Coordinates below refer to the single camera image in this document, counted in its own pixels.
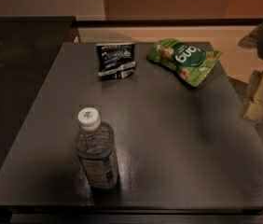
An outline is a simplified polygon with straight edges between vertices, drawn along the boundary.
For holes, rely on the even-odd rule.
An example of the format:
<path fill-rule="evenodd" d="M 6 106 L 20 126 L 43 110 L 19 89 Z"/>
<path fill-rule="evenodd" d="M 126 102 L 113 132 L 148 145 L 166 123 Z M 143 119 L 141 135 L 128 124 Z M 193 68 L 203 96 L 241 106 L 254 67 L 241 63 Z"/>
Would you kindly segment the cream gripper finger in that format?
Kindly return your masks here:
<path fill-rule="evenodd" d="M 242 115 L 254 121 L 263 119 L 263 71 L 255 70 L 250 76 Z"/>

